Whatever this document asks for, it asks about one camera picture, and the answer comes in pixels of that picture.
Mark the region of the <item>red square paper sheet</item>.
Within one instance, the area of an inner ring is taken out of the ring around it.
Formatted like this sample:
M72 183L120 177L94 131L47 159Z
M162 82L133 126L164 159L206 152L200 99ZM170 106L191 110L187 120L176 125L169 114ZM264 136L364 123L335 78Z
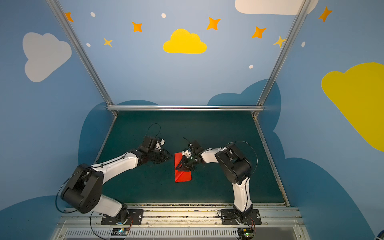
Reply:
M181 162L183 155L181 153L175 153L174 157L175 157L174 165L176 168ZM181 171L175 170L175 183L189 182L191 180L192 180L191 172L181 172Z

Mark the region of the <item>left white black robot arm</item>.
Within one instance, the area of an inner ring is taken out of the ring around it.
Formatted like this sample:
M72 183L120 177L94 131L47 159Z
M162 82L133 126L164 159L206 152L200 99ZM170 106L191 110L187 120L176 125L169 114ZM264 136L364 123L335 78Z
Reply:
M79 165L61 191L61 199L82 214L101 213L111 217L116 225L124 225L129 219L126 204L103 195L103 185L112 178L147 162L160 164L172 155L165 149L149 152L131 150L112 160L95 164Z

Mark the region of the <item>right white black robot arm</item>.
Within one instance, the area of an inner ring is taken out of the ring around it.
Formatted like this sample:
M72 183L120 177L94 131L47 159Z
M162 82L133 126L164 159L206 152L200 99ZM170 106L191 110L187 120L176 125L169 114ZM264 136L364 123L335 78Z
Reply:
M235 143L229 143L222 148L203 149L198 142L194 141L181 154L182 158L175 166L176 171L192 172L200 163L216 163L220 165L226 178L232 183L233 209L219 211L219 218L228 222L237 221L240 224L252 223L254 210L250 195L252 164Z

